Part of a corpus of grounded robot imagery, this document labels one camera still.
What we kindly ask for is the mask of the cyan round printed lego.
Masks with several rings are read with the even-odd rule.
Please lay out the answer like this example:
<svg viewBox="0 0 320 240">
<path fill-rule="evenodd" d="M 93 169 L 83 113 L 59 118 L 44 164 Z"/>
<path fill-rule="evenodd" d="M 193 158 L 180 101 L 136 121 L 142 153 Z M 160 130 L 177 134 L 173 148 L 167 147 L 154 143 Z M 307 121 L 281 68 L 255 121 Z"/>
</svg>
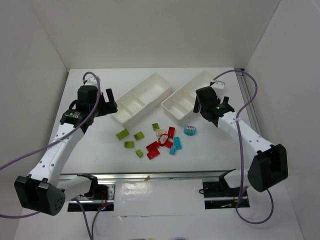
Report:
<svg viewBox="0 0 320 240">
<path fill-rule="evenodd" d="M 187 136 L 194 136 L 196 131 L 197 129 L 194 126 L 185 126 L 183 129 L 183 133 Z"/>
</svg>

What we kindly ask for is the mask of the lime green long lego brick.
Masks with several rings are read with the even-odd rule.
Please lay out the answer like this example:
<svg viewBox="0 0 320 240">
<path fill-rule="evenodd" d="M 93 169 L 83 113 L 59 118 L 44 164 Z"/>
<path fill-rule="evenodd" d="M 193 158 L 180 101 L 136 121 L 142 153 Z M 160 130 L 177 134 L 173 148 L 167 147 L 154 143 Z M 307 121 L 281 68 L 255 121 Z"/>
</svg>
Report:
<svg viewBox="0 0 320 240">
<path fill-rule="evenodd" d="M 119 133 L 117 133 L 116 137 L 118 140 L 122 140 L 129 135 L 130 135 L 129 131 L 127 129 L 124 129 L 124 130 L 120 131 Z"/>
</svg>

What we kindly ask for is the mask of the red lego brick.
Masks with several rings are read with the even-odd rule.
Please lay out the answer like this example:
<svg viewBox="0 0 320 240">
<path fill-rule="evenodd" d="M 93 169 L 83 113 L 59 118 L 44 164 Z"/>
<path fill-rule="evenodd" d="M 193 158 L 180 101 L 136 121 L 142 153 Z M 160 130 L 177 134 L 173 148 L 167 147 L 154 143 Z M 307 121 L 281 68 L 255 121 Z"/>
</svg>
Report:
<svg viewBox="0 0 320 240">
<path fill-rule="evenodd" d="M 151 149 L 148 153 L 147 153 L 147 157 L 149 160 L 152 160 L 153 158 L 157 157 L 160 155 L 160 152 L 157 148 Z"/>
<path fill-rule="evenodd" d="M 168 141 L 166 142 L 166 144 L 165 144 L 165 147 L 167 147 L 167 148 L 170 149 L 173 145 L 174 145 L 174 143 L 173 143 L 172 141 L 168 140 Z"/>
<path fill-rule="evenodd" d="M 170 127 L 168 128 L 167 135 L 168 135 L 169 138 L 173 138 L 173 137 L 174 137 L 174 134 L 175 134 L 175 128 L 172 127 L 172 126 L 170 126 Z"/>
<path fill-rule="evenodd" d="M 159 144 L 157 141 L 152 142 L 151 144 L 146 146 L 146 149 L 150 152 L 154 149 L 157 149 L 159 147 Z"/>
</svg>

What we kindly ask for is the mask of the cyan long lego brick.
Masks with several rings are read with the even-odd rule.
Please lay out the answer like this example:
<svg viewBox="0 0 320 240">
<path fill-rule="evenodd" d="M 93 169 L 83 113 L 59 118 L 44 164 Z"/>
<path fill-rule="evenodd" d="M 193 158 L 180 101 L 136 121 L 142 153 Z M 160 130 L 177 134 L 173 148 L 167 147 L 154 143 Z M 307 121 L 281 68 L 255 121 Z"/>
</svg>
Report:
<svg viewBox="0 0 320 240">
<path fill-rule="evenodd" d="M 181 150 L 182 149 L 181 140 L 180 140 L 180 138 L 178 136 L 173 138 L 173 143 L 174 143 L 174 147 L 175 147 L 176 150 Z"/>
</svg>

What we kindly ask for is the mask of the small cyan lego brick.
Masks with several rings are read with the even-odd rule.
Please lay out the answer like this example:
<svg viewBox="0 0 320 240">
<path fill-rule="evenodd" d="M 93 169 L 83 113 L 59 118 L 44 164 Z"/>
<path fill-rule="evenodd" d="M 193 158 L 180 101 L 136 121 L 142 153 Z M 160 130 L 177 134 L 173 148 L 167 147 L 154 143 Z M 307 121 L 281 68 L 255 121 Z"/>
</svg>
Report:
<svg viewBox="0 0 320 240">
<path fill-rule="evenodd" d="M 175 153 L 176 153 L 176 148 L 175 148 L 174 146 L 172 146 L 172 147 L 170 148 L 169 154 L 170 154 L 170 155 L 174 155 Z"/>
</svg>

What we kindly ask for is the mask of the red flower lego piece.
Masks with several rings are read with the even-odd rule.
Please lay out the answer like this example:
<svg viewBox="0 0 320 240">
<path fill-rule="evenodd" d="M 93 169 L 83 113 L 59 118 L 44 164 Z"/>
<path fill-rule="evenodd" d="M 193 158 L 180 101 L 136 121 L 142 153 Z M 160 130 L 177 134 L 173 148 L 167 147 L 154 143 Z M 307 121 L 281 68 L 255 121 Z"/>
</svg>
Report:
<svg viewBox="0 0 320 240">
<path fill-rule="evenodd" d="M 158 144 L 159 146 L 163 147 L 166 145 L 167 141 L 168 141 L 169 137 L 166 133 L 162 134 L 159 136 L 158 138 Z"/>
</svg>

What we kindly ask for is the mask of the small lime green lego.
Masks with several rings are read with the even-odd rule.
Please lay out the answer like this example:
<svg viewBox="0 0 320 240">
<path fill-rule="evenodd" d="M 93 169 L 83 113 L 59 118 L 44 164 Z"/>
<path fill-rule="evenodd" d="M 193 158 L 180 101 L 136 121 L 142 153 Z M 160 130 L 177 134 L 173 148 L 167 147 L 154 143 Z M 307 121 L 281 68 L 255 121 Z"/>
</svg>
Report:
<svg viewBox="0 0 320 240">
<path fill-rule="evenodd" d="M 143 152 L 140 149 L 137 149 L 135 153 L 139 158 L 142 158 L 144 156 Z"/>
</svg>

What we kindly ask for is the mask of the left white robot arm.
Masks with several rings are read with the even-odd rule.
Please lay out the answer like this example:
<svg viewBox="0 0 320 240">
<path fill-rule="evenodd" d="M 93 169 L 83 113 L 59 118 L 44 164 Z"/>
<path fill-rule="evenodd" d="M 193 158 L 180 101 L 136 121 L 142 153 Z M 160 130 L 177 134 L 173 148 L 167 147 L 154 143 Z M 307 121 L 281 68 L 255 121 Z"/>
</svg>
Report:
<svg viewBox="0 0 320 240">
<path fill-rule="evenodd" d="M 94 118 L 117 112 L 110 88 L 106 89 L 106 95 L 108 101 L 96 85 L 82 85 L 78 89 L 77 99 L 60 119 L 53 145 L 47 148 L 27 176 L 18 176 L 14 182 L 23 208 L 55 216 L 65 202 L 80 195 L 89 199 L 95 196 L 98 179 L 93 175 L 78 174 L 61 187 L 58 182 L 69 156 L 93 124 Z"/>
</svg>

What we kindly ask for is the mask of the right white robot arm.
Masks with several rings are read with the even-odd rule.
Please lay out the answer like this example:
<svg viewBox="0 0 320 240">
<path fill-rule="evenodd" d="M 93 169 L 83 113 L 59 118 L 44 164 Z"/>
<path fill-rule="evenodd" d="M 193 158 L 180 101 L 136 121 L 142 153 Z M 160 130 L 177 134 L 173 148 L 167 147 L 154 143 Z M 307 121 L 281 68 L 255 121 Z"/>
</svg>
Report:
<svg viewBox="0 0 320 240">
<path fill-rule="evenodd" d="M 253 187 L 261 193 L 288 178 L 287 150 L 282 144 L 274 145 L 256 133 L 236 116 L 228 97 L 220 100 L 212 87 L 200 88 L 195 93 L 193 111 L 241 146 L 240 169 L 220 175 L 220 182 L 231 189 Z"/>
</svg>

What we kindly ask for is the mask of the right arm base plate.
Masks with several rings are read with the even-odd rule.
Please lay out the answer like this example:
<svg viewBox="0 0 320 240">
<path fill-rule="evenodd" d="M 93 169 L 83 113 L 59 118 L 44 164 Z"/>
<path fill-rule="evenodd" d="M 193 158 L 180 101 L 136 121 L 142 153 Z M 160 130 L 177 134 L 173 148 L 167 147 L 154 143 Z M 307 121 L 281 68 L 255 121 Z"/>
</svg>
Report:
<svg viewBox="0 0 320 240">
<path fill-rule="evenodd" d="M 206 210 L 234 209 L 238 203 L 240 188 L 230 188 L 220 181 L 207 181 L 202 183 L 198 193 L 204 197 Z"/>
</svg>

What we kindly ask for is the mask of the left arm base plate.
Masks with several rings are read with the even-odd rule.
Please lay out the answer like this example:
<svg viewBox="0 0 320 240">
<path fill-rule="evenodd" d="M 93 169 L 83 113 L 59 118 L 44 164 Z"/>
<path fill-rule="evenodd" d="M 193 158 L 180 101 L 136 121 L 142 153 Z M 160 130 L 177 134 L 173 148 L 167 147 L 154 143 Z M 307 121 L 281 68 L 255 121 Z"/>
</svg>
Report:
<svg viewBox="0 0 320 240">
<path fill-rule="evenodd" d="M 86 212 L 112 212 L 114 210 L 116 185 L 114 183 L 98 184 L 94 196 L 87 198 L 84 195 L 78 196 L 77 199 L 82 204 Z"/>
</svg>

